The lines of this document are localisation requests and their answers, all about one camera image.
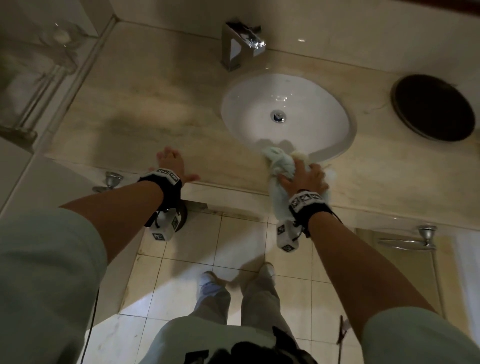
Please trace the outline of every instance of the tiled floor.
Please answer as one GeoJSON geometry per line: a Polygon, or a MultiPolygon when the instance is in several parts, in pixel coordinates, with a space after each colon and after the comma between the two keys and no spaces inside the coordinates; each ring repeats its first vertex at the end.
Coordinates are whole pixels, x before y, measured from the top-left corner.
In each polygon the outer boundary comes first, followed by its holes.
{"type": "MultiPolygon", "coordinates": [[[[318,363],[336,363],[344,311],[312,242],[303,238],[299,250],[285,253],[276,247],[275,225],[232,216],[190,211],[167,243],[146,233],[120,313],[95,326],[85,363],[139,362],[166,322],[192,312],[197,277],[206,270],[225,281],[232,297],[228,324],[239,325],[241,290],[265,260],[276,268],[282,315],[299,345],[318,363]]],[[[362,363],[352,332],[347,344],[342,363],[362,363]]]]}

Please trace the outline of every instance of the white sink basin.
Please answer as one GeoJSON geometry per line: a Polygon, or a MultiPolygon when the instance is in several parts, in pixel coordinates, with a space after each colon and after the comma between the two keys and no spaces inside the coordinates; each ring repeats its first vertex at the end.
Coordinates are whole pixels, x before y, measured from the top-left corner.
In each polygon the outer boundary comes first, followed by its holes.
{"type": "Polygon", "coordinates": [[[228,130],[246,146],[261,151],[278,146],[322,162],[345,152],[355,125],[342,105],[319,85],[301,77],[262,74],[239,82],[221,107],[228,130]]]}

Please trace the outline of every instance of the marble countertop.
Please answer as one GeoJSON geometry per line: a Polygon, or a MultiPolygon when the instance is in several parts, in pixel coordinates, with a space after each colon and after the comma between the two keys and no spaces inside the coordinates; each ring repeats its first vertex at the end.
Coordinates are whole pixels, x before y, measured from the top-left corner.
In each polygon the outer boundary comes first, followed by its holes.
{"type": "Polygon", "coordinates": [[[60,124],[47,155],[141,173],[164,145],[188,172],[231,189],[267,193],[265,159],[244,147],[220,117],[228,85],[252,72],[312,80],[357,123],[350,149],[328,162],[332,205],[480,230],[480,145],[414,134],[389,102],[395,73],[267,51],[228,73],[220,42],[118,23],[60,124]]]}

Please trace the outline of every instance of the sleeve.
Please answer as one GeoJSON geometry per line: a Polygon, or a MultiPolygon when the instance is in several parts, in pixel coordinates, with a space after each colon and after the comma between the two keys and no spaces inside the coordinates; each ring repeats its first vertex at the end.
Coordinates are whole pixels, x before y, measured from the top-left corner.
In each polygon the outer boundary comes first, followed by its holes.
{"type": "Polygon", "coordinates": [[[361,340],[366,364],[480,363],[480,349],[434,312],[398,307],[370,318],[361,340]]]}
{"type": "Polygon", "coordinates": [[[106,269],[100,235],[72,211],[0,221],[2,361],[75,363],[106,269]]]}

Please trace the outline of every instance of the gray pants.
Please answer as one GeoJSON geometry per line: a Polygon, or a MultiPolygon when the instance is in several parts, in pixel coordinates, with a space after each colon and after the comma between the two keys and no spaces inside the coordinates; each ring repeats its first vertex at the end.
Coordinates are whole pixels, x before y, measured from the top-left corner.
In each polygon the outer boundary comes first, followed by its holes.
{"type": "MultiPolygon", "coordinates": [[[[200,298],[190,316],[226,325],[229,306],[230,293],[225,287],[209,283],[202,287],[200,298]]],[[[280,299],[271,278],[257,276],[247,286],[241,303],[241,325],[270,333],[272,333],[272,326],[276,326],[293,338],[290,328],[280,313],[280,299]]]]}

